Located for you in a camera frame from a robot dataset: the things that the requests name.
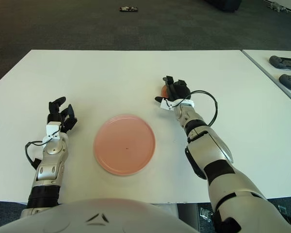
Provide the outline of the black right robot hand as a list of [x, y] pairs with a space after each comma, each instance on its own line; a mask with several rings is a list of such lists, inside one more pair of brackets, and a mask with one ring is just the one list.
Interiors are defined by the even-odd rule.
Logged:
[[183, 80], [174, 81], [172, 76], [163, 77], [164, 86], [161, 95], [154, 100], [160, 104], [164, 110], [174, 111], [180, 105], [194, 107], [194, 102], [190, 100], [191, 92]]

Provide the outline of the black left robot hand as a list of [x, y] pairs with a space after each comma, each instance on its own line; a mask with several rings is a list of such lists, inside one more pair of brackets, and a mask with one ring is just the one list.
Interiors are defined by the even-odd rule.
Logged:
[[71, 104], [60, 111], [65, 101], [66, 97], [60, 97], [48, 103], [49, 114], [46, 125], [48, 139], [60, 139], [60, 133], [67, 133], [78, 121]]

